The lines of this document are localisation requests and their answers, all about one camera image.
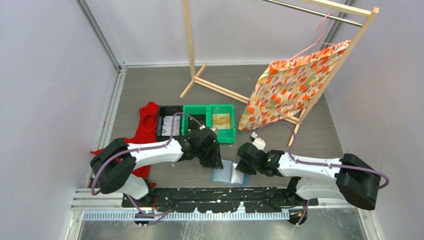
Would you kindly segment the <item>blue card holder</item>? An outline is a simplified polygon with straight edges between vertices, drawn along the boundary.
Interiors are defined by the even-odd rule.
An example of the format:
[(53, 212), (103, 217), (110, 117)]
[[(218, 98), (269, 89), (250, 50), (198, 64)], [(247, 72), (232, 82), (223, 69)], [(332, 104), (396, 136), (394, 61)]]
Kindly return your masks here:
[(237, 163), (222, 160), (223, 168), (213, 168), (211, 171), (211, 182), (232, 186), (247, 186), (248, 175), (236, 170)]

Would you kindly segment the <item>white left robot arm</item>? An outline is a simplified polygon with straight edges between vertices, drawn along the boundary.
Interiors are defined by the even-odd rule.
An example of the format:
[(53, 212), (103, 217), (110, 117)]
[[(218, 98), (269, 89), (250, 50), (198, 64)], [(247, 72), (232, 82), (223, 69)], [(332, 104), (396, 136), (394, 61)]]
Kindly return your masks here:
[(199, 159), (206, 168), (221, 168), (218, 130), (202, 125), (189, 135), (177, 135), (166, 141), (146, 144), (126, 143), (117, 138), (90, 161), (94, 174), (91, 193), (122, 193), (141, 207), (153, 202), (153, 188), (135, 170), (159, 163), (176, 163)]

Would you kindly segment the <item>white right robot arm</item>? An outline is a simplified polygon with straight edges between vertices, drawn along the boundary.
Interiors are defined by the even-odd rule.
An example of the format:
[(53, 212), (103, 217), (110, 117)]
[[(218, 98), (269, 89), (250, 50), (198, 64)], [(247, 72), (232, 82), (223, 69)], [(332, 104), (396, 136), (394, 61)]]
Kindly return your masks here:
[(288, 177), (285, 198), (291, 205), (316, 198), (341, 199), (359, 209), (376, 208), (382, 176), (358, 156), (345, 153), (342, 158), (313, 158), (291, 155), (282, 150), (268, 152), (253, 143), (237, 151), (237, 170), (268, 177)]

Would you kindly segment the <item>green bin with gold cards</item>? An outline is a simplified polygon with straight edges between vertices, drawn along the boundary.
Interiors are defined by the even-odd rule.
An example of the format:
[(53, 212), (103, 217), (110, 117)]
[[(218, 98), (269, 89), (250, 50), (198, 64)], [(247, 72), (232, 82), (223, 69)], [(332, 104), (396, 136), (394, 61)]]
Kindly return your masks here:
[(218, 130), (217, 141), (221, 144), (236, 142), (235, 108), (233, 104), (210, 104), (207, 106), (207, 126)]

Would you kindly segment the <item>green bin with dark cards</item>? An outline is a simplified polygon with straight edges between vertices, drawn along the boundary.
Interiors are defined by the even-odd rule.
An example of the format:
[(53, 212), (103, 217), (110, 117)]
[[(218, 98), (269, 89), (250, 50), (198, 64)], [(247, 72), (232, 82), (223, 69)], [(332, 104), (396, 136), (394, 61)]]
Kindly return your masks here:
[(186, 136), (187, 134), (198, 130), (200, 125), (193, 119), (195, 118), (201, 125), (207, 125), (207, 105), (183, 105), (182, 111), (187, 115), (182, 115), (181, 122), (181, 135)]

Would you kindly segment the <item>gold cards stack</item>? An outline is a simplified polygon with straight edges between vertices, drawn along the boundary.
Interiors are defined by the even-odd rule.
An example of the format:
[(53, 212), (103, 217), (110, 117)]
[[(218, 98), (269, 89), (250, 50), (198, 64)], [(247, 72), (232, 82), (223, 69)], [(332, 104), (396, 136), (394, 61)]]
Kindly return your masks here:
[(212, 127), (219, 130), (227, 130), (232, 128), (230, 113), (215, 113), (212, 115)]

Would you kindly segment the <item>white cards in black bin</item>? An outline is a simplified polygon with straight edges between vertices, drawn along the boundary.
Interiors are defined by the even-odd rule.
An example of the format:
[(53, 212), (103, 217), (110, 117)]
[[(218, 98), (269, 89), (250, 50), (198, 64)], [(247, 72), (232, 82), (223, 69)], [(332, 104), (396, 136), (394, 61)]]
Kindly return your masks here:
[(159, 118), (158, 132), (160, 136), (169, 137), (171, 134), (180, 134), (181, 116), (166, 115)]

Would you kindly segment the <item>black plastic bin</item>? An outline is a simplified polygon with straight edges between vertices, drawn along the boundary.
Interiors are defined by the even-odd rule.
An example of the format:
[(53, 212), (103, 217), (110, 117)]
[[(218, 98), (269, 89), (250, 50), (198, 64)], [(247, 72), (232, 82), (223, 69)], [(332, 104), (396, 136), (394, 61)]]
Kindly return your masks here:
[(168, 140), (171, 131), (173, 136), (179, 136), (182, 133), (182, 115), (176, 115), (183, 111), (182, 105), (160, 106), (157, 115), (156, 139), (158, 142)]

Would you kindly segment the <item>red cloth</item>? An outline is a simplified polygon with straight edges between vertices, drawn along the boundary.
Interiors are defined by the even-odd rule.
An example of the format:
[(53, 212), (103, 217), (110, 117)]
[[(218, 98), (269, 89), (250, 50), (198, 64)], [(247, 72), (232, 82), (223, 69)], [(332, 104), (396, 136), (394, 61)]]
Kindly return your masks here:
[[(141, 107), (139, 112), (139, 123), (135, 131), (135, 134), (132, 138), (124, 137), (124, 141), (127, 144), (148, 144), (155, 143), (157, 137), (155, 134), (155, 125), (158, 120), (159, 105), (153, 101), (147, 103), (146, 106)], [(90, 151), (91, 154), (97, 156), (103, 151), (103, 148), (100, 148), (95, 151)], [(150, 166), (143, 166), (132, 172), (136, 177), (139, 178), (148, 178), (150, 173)]]

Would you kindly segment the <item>floral orange fabric bag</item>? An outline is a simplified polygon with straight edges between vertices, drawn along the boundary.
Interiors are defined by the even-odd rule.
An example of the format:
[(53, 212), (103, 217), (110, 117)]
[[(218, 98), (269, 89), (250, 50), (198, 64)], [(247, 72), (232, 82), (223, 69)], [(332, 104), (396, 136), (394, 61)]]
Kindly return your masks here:
[(306, 108), (350, 43), (346, 40), (304, 56), (271, 62), (249, 97), (238, 129), (254, 130)]

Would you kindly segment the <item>wooden clothes rack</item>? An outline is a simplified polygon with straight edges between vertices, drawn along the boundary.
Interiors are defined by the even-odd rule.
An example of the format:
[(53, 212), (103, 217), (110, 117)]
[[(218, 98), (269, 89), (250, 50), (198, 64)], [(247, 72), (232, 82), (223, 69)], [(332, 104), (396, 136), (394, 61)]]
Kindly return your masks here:
[[(191, 90), (191, 88), (195, 84), (199, 84), (244, 104), (248, 103), (248, 97), (201, 78), (201, 75), (208, 66), (206, 62), (201, 66), (199, 71), (196, 71), (195, 67), (195, 42), (193, 40), (193, 33), (195, 33), (197, 28), (205, 29), (204, 33), (207, 37), (209, 37), (206, 42), (212, 44), (212, 48), (209, 48), (207, 45), (204, 45), (202, 51), (204, 51), (205, 53), (214, 54), (219, 58), (233, 58), (229, 61), (229, 64), (244, 63), (245, 59), (248, 59), (248, 64), (260, 64), (259, 61), (253, 61), (252, 58), (249, 56), (250, 54), (253, 54), (255, 56), (259, 55), (258, 44), (254, 43), (253, 39), (248, 36), (250, 30), (253, 29), (253, 25), (251, 22), (245, 23), (244, 18), (237, 15), (236, 12), (241, 11), (241, 7), (245, 6), (246, 10), (244, 11), (244, 14), (250, 15), (251, 19), (256, 20), (260, 16), (266, 16), (267, 13), (263, 8), (251, 12), (251, 5), (248, 1), (245, 0), (237, 0), (235, 2), (236, 5), (233, 7), (230, 7), (230, 3), (231, 1), (229, 0), (218, 1), (218, 7), (210, 9), (208, 14), (203, 17), (200, 25), (196, 27), (192, 25), (191, 21), (190, 2), (188, 0), (183, 0), (181, 2), (185, 34), (187, 40), (190, 82), (180, 94), (180, 99), (184, 99), (188, 92)], [(355, 3), (356, 2), (354, 0), (345, 0), (342, 3), (331, 0), (308, 1), (308, 4), (312, 4), (329, 10), (338, 11), (339, 14), (337, 16), (332, 15), (329, 17), (331, 20), (342, 24), (348, 24), (351, 26), (359, 27), (360, 29), (351, 41), (349, 47), (346, 49), (345, 55), (341, 57), (339, 62), (330, 72), (328, 80), (323, 84), (322, 89), (317, 92), (317, 96), (314, 96), (312, 98), (311, 104), (300, 112), (299, 117), (295, 117), (293, 115), (285, 119), (285, 121), (295, 125), (292, 137), (288, 144), (290, 147), (294, 145), (296, 134), (302, 122), (305, 120), (306, 116), (311, 111), (313, 106), (324, 94), (324, 91), (326, 90), (332, 79), (340, 70), (343, 63), (346, 61), (350, 53), (353, 51), (354, 47), (358, 44), (358, 42), (365, 34), (365, 32), (367, 31), (367, 29), (372, 24), (372, 22), (380, 11), (378, 7), (374, 7), (373, 10), (358, 8), (355, 6)], [(284, 3), (278, 0), (272, 0), (271, 4), (322, 18), (328, 14), (297, 5)]]

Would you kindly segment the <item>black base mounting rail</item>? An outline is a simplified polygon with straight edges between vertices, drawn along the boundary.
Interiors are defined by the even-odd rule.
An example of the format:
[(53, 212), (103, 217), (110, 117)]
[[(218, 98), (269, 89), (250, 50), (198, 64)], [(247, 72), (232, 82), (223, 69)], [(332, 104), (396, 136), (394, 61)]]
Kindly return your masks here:
[(158, 187), (135, 203), (139, 208), (156, 208), (176, 213), (277, 213), (282, 209), (303, 208), (306, 201), (289, 196), (281, 187)]

